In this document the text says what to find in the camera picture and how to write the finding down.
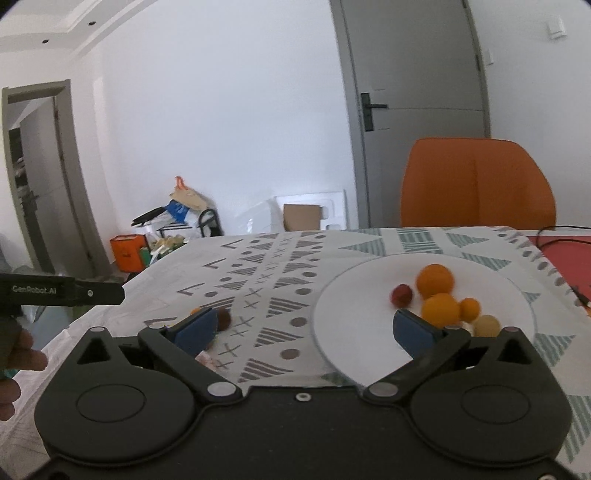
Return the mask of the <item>person's left hand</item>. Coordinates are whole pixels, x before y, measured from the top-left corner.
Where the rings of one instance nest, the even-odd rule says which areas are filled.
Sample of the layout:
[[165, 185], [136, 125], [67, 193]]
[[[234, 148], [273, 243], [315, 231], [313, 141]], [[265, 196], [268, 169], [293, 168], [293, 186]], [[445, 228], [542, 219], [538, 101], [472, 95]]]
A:
[[[22, 330], [7, 360], [9, 370], [43, 371], [48, 366], [47, 356], [33, 348], [33, 337], [27, 330]], [[14, 403], [21, 397], [21, 388], [13, 379], [1, 381], [1, 421], [9, 420], [15, 414]]]

